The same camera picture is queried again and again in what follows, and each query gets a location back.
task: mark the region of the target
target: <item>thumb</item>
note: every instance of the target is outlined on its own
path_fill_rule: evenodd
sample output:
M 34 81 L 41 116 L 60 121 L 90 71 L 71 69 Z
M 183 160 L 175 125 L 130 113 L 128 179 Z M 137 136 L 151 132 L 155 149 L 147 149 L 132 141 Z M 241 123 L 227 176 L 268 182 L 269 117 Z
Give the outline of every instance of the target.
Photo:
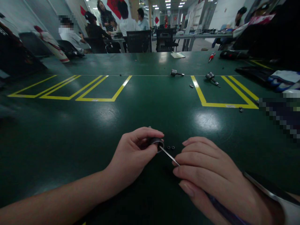
M 190 197 L 194 205 L 214 224 L 229 225 L 230 223 L 215 209 L 205 192 L 195 184 L 182 180 L 182 190 Z
M 150 145 L 146 149 L 137 151 L 136 153 L 138 154 L 138 158 L 142 162 L 143 166 L 145 166 L 156 155 L 157 145 L 156 144 Z

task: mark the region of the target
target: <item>fingernail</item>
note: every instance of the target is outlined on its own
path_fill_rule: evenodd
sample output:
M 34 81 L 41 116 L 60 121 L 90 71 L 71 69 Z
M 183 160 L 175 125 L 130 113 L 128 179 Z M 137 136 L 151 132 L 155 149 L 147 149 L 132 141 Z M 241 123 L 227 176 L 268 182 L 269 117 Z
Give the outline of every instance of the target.
M 176 174 L 178 173 L 178 167 L 176 167 L 175 169 L 173 169 L 173 174 L 176 176 Z
M 188 185 L 179 183 L 179 186 L 189 197 L 194 197 L 194 192 Z

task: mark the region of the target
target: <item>yellow tape marking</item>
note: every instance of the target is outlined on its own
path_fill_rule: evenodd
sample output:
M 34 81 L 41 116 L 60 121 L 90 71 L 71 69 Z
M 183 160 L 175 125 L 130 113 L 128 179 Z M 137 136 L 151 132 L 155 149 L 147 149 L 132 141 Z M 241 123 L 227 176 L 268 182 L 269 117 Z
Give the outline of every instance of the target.
M 125 80 L 125 82 L 122 84 L 122 86 L 119 88 L 119 90 L 114 94 L 114 96 L 112 98 L 84 98 L 84 96 L 86 96 L 91 90 L 93 90 L 98 84 L 100 84 L 107 77 L 108 76 L 105 76 L 100 81 L 98 81 L 96 84 L 94 84 L 92 87 L 90 87 L 85 93 L 83 93 L 79 98 L 77 98 L 76 101 L 86 101 L 86 102 L 114 102 L 117 99 L 117 97 L 119 96 L 119 94 L 121 93 L 121 91 L 123 90 L 123 88 L 125 87 L 125 85 L 128 83 L 128 81 L 130 80 L 130 78 L 132 76 L 129 76 Z
M 200 98 L 201 104 L 202 106 L 206 106 L 206 107 L 222 107 L 222 108 L 239 108 L 239 107 L 243 107 L 243 108 L 248 108 L 248 109 L 258 109 L 258 107 L 249 99 L 247 98 L 246 95 L 244 95 L 243 92 L 241 92 L 233 83 L 231 83 L 225 76 L 221 76 L 229 85 L 230 87 L 232 87 L 233 90 L 235 90 L 236 93 L 239 94 L 239 96 L 241 96 L 245 102 L 247 102 L 248 104 L 228 104 L 228 103 L 207 103 L 205 100 L 205 97 L 199 87 L 199 84 L 197 82 L 197 80 L 195 79 L 194 76 L 191 76 L 194 86 L 196 87 L 198 96 Z
M 81 88 L 80 90 L 78 90 L 77 92 L 75 92 L 74 94 L 72 94 L 70 97 L 64 97 L 64 96 L 48 96 L 49 94 L 53 93 L 54 91 L 56 91 L 57 89 L 67 85 L 68 83 L 72 82 L 73 80 L 77 79 L 78 77 L 80 77 L 80 75 L 78 75 L 77 77 L 73 78 L 72 80 L 70 80 L 69 82 L 64 83 L 63 85 L 57 87 L 56 89 L 48 92 L 47 94 L 43 95 L 40 98 L 48 98 L 48 99 L 58 99 L 58 100 L 70 100 L 72 99 L 74 96 L 76 96 L 78 93 L 82 92 L 84 89 L 86 89 L 88 86 L 90 86 L 91 84 L 95 83 L 98 79 L 100 79 L 102 76 L 97 77 L 96 79 L 92 80 L 90 83 L 88 83 L 86 86 L 84 86 L 83 88 Z
M 248 88 L 246 88 L 244 85 L 242 85 L 237 79 L 235 79 L 233 76 L 228 76 L 230 79 L 232 79 L 241 89 L 243 89 L 251 98 L 253 98 L 255 101 L 257 101 L 259 98 L 253 94 Z
M 263 65 L 263 64 L 261 64 L 261 63 L 259 63 L 259 62 L 257 62 L 256 60 L 250 60 L 250 61 L 253 62 L 253 63 L 256 63 L 256 64 L 259 65 L 259 66 L 265 67 L 265 68 L 267 68 L 267 69 L 272 69 L 272 68 L 270 68 L 270 67 L 267 67 L 267 66 L 265 66 L 265 65 Z
M 201 91 L 201 89 L 200 89 L 200 87 L 199 87 L 199 84 L 198 84 L 198 82 L 197 82 L 195 76 L 191 76 L 191 78 L 192 78 L 192 80 L 193 80 L 194 86 L 195 86 L 195 88 L 196 88 L 196 91 L 197 91 L 197 93 L 198 93 L 198 96 L 199 96 L 199 98 L 200 98 L 201 103 L 202 103 L 202 104 L 203 104 L 203 103 L 206 103 L 205 97 L 204 97 L 204 95 L 203 95 L 203 93 L 202 93 L 202 91 Z
M 8 97 L 19 97 L 19 98 L 35 98 L 35 97 L 37 97 L 38 95 L 40 95 L 40 94 L 42 94 L 42 93 L 39 93 L 39 94 L 37 94 L 37 95 L 19 95 L 18 93 L 20 93 L 20 92 L 22 92 L 22 91 L 25 91 L 25 90 L 27 90 L 27 89 L 29 89 L 29 88 L 31 88 L 31 87 L 33 87 L 33 86 L 36 86 L 36 85 L 38 85 L 38 84 L 40 84 L 40 83 L 43 83 L 43 82 L 45 82 L 45 81 L 47 81 L 47 80 L 49 80 L 49 79 L 51 79 L 51 78 L 53 78 L 53 77 L 56 77 L 57 75 L 53 75 L 53 76 L 51 76 L 51 77 L 49 77 L 49 78 L 47 78 L 47 79 L 45 79 L 45 80 L 42 80 L 42 81 L 40 81 L 40 82 L 37 82 L 37 83 L 35 83 L 35 84 L 33 84 L 33 85 L 31 85 L 31 86 L 29 86 L 29 87 L 26 87 L 26 88 L 24 88 L 24 89 L 22 89 L 22 90 L 20 90 L 20 91 L 17 91 L 17 92 L 15 92 L 15 93 L 13 93 L 13 94 L 10 94 L 10 95 L 8 95 Z

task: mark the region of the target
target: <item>red screwdriver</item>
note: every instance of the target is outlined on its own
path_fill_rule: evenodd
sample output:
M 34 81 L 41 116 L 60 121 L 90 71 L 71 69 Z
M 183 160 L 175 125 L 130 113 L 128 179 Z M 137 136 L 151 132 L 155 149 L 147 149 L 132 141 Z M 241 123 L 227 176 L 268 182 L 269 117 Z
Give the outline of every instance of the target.
M 208 63 L 210 63 L 210 61 L 215 57 L 216 53 L 215 52 L 212 52 L 212 54 L 210 55 L 209 57 L 209 61 Z

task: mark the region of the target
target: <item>table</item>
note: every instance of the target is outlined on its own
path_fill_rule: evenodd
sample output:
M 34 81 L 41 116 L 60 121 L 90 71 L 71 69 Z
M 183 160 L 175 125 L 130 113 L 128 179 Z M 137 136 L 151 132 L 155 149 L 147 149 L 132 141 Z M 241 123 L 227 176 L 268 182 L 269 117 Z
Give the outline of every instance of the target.
M 172 156 L 181 152 L 187 138 L 205 136 L 240 169 L 261 174 L 299 195 L 299 144 L 287 138 L 264 112 L 245 108 L 240 113 L 231 108 L 246 102 L 226 79 L 249 99 L 229 76 L 258 97 L 270 98 L 275 93 L 234 71 L 249 66 L 247 62 L 222 60 L 218 54 L 209 64 L 210 52 L 185 52 L 183 59 L 174 59 L 170 52 L 89 54 L 66 64 L 53 57 L 43 59 L 47 71 L 9 85 L 0 95 L 2 103 L 16 108 L 1 121 L 0 207 L 103 170 L 122 134 L 142 126 L 163 131 L 165 145 L 175 146 L 169 151 Z M 171 69 L 185 76 L 170 77 Z M 205 81 L 208 71 L 216 75 L 221 88 Z M 49 98 L 40 98 L 45 93 L 34 98 L 6 97 L 53 75 L 57 76 L 20 94 L 35 95 L 80 76 Z M 66 99 L 99 75 L 109 76 L 83 98 L 112 98 L 132 77 L 114 102 L 76 101 L 90 86 Z M 229 107 L 203 106 L 196 88 L 189 86 L 191 76 L 208 103 Z M 180 189 L 172 169 L 171 159 L 159 153 L 133 185 L 79 224 L 211 224 Z
M 183 46 L 182 46 L 182 51 L 186 52 L 192 51 L 193 44 L 195 39 L 197 38 L 232 38 L 233 34 L 184 34 L 184 35 L 175 35 L 173 36 L 173 39 L 184 39 L 183 41 Z M 156 41 L 157 38 L 156 36 L 152 36 L 152 41 Z M 117 42 L 121 46 L 121 52 L 125 53 L 125 49 L 123 47 L 123 42 L 125 42 L 124 38 L 113 38 L 112 40 L 104 40 L 105 43 L 110 43 L 110 42 Z

